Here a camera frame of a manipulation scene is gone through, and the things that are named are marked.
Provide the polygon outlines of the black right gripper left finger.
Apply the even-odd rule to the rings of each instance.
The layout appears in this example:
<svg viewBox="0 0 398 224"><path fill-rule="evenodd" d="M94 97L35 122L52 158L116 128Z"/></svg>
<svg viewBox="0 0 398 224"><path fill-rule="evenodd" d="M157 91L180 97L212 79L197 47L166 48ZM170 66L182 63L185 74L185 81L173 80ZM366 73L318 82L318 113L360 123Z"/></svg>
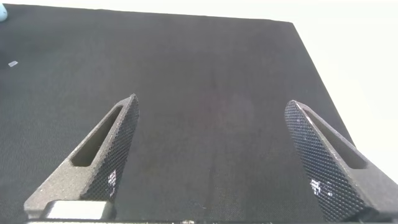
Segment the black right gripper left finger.
<svg viewBox="0 0 398 224"><path fill-rule="evenodd" d="M24 202L30 219L50 202L113 203L139 120L137 96L116 103Z"/></svg>

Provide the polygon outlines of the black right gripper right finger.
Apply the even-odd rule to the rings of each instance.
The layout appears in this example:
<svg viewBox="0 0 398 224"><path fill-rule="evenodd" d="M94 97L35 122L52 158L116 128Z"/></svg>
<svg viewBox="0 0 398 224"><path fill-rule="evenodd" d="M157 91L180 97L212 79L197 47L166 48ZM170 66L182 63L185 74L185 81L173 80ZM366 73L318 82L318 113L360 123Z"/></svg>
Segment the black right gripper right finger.
<svg viewBox="0 0 398 224"><path fill-rule="evenodd" d="M307 105L284 119L327 222L396 222L397 184Z"/></svg>

